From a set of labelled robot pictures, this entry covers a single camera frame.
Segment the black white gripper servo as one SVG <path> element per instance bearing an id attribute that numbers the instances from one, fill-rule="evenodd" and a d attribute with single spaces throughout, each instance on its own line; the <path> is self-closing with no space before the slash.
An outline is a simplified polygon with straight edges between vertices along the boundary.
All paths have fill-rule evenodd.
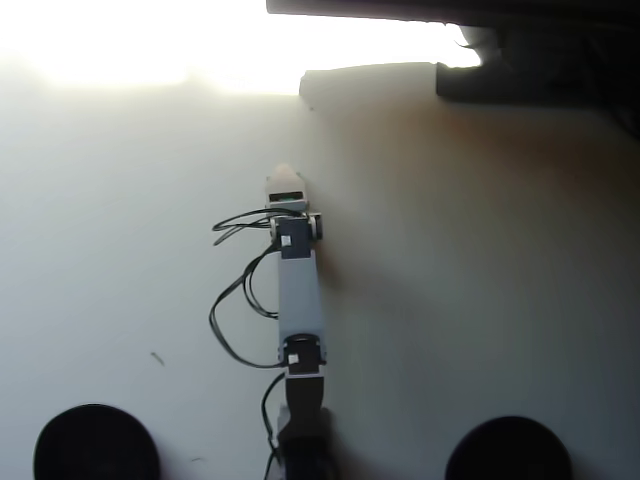
<path id="1" fill-rule="evenodd" d="M 288 164 L 279 164 L 266 179 L 266 206 L 270 212 L 298 215 L 308 211 L 304 179 Z"/>

